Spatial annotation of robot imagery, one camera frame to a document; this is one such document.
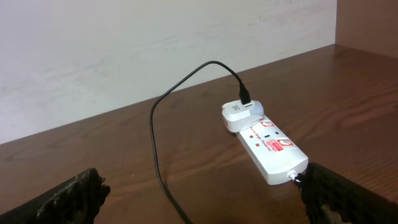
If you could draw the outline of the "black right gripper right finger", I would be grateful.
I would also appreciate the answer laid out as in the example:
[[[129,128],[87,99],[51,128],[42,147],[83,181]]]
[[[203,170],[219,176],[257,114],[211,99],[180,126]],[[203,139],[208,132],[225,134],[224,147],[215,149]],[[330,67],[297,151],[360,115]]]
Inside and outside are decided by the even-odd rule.
[[[397,223],[397,203],[320,164],[294,177],[310,223]]]

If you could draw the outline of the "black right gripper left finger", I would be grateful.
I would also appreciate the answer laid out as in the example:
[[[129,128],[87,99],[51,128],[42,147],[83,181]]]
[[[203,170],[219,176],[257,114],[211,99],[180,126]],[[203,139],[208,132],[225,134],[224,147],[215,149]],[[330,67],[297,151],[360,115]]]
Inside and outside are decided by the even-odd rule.
[[[1,214],[2,224],[93,224],[109,195],[95,168],[87,169],[32,200]]]

